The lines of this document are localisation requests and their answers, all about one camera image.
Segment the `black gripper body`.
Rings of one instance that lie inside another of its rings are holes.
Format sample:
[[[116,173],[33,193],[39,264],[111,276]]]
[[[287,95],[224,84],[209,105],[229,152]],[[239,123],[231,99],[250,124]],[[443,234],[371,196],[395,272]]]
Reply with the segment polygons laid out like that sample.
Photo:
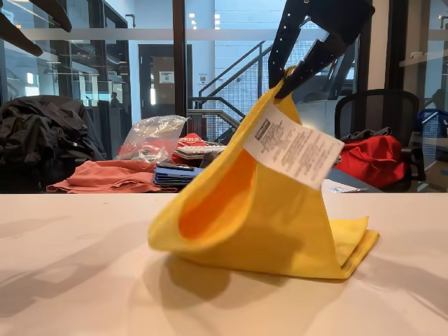
[[[316,0],[305,4],[311,21],[351,45],[372,18],[375,8],[362,0]]]

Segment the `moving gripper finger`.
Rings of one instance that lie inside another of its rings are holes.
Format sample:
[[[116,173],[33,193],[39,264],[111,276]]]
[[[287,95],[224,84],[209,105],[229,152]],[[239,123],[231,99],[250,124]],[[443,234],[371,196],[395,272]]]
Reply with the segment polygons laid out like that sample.
[[[30,41],[3,13],[0,14],[0,36],[2,40],[29,54],[43,54],[42,49]]]
[[[307,16],[308,1],[287,0],[268,59],[269,87],[283,78],[284,68]]]

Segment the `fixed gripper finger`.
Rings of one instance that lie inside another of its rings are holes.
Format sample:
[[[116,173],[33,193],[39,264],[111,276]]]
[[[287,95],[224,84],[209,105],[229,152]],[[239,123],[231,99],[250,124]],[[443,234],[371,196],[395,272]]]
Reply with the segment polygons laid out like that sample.
[[[64,7],[57,0],[30,0],[53,18],[56,23],[66,32],[71,32],[72,24]]]
[[[286,98],[323,68],[343,56],[348,48],[349,44],[335,34],[329,34],[324,41],[317,40],[305,58],[283,79],[275,98]]]

